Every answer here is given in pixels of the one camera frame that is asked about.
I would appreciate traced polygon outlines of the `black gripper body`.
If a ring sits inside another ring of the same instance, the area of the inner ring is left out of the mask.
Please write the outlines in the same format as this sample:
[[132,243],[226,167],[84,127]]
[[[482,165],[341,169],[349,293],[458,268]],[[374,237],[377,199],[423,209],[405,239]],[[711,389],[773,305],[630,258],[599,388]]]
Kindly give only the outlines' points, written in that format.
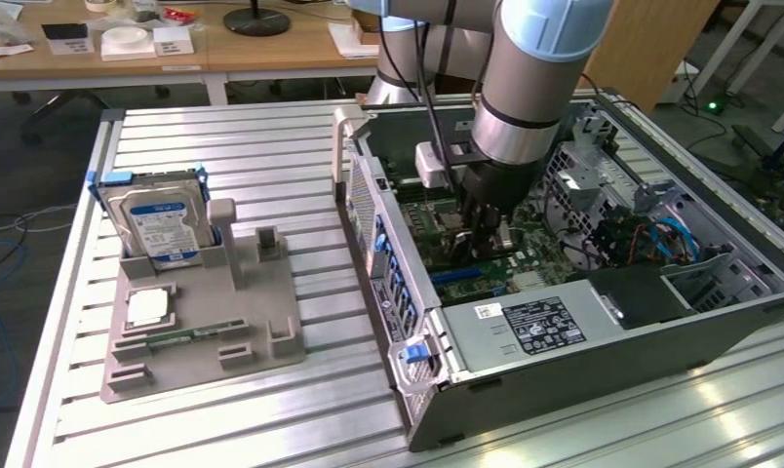
[[489,160],[470,164],[461,181],[462,215],[470,217],[475,208],[487,208],[513,220],[537,177],[537,163],[506,165]]

